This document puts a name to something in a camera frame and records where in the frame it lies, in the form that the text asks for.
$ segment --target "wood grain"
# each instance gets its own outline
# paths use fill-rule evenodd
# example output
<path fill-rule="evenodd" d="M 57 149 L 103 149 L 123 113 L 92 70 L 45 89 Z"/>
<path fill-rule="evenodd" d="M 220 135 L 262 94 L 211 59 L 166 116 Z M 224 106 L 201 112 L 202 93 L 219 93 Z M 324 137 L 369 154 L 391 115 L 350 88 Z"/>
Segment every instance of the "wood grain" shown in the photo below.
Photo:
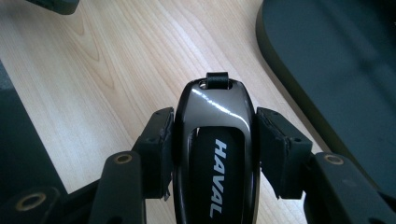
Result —
<path fill-rule="evenodd" d="M 0 0 L 3 61 L 66 189 L 100 177 L 130 150 L 151 113 L 177 106 L 187 82 L 227 71 L 255 106 L 282 113 L 326 149 L 262 58 L 260 0 L 81 0 L 60 16 Z M 175 223 L 172 197 L 148 200 L 148 223 Z M 305 223 L 302 201 L 278 201 L 262 177 L 258 223 Z"/>

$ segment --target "metal ring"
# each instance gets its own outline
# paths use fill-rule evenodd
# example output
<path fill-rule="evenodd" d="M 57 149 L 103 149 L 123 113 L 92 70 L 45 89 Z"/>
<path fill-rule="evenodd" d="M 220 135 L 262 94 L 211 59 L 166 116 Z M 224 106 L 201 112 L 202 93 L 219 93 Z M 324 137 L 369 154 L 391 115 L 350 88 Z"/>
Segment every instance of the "metal ring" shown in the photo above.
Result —
<path fill-rule="evenodd" d="M 337 156 L 334 156 L 334 155 L 326 155 L 326 156 L 324 156 L 324 159 L 326 161 L 328 161 L 329 163 L 334 164 L 334 165 L 342 165 L 342 164 L 344 164 L 343 159 L 341 159 L 341 158 L 339 158 Z"/>
<path fill-rule="evenodd" d="M 121 154 L 114 159 L 116 164 L 124 164 L 132 160 L 132 156 L 128 154 Z"/>
<path fill-rule="evenodd" d="M 43 192 L 32 193 L 20 199 L 15 208 L 20 212 L 29 211 L 46 201 L 46 198 L 47 196 Z"/>

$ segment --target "black key fob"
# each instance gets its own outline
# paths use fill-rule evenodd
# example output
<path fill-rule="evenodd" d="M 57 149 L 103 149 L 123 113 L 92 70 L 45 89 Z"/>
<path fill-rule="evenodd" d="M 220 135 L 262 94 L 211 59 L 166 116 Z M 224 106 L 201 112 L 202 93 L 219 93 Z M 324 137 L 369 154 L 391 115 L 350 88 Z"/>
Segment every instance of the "black key fob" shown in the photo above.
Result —
<path fill-rule="evenodd" d="M 254 108 L 227 73 L 187 84 L 174 127 L 177 223 L 254 223 L 260 182 Z"/>

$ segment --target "light wood surface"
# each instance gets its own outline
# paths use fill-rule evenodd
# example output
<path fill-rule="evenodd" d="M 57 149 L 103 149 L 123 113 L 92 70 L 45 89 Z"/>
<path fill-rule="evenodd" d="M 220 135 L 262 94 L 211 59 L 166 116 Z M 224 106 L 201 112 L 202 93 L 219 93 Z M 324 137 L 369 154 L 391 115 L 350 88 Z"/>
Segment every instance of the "light wood surface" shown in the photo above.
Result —
<path fill-rule="evenodd" d="M 151 114 L 176 108 L 187 82 L 227 71 L 253 104 L 283 114 L 326 149 L 262 58 L 262 0 L 81 0 L 61 16 L 0 0 L 0 59 L 66 189 L 100 177 Z M 173 199 L 148 200 L 148 223 L 176 223 Z M 257 223 L 305 223 L 303 201 L 278 201 L 263 178 Z"/>

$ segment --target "wooden table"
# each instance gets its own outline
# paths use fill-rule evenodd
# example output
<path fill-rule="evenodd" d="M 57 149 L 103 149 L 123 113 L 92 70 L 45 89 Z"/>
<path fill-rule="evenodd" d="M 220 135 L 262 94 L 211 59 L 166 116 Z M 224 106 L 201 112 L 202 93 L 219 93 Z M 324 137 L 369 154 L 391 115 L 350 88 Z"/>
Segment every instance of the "wooden table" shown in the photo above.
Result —
<path fill-rule="evenodd" d="M 61 16 L 0 0 L 0 59 L 66 189 L 100 177 L 151 114 L 187 82 L 227 71 L 253 104 L 282 113 L 327 149 L 260 54 L 261 0 L 81 0 Z M 148 223 L 175 223 L 173 199 L 147 200 Z M 278 201 L 262 176 L 258 223 L 305 223 L 303 201 Z"/>

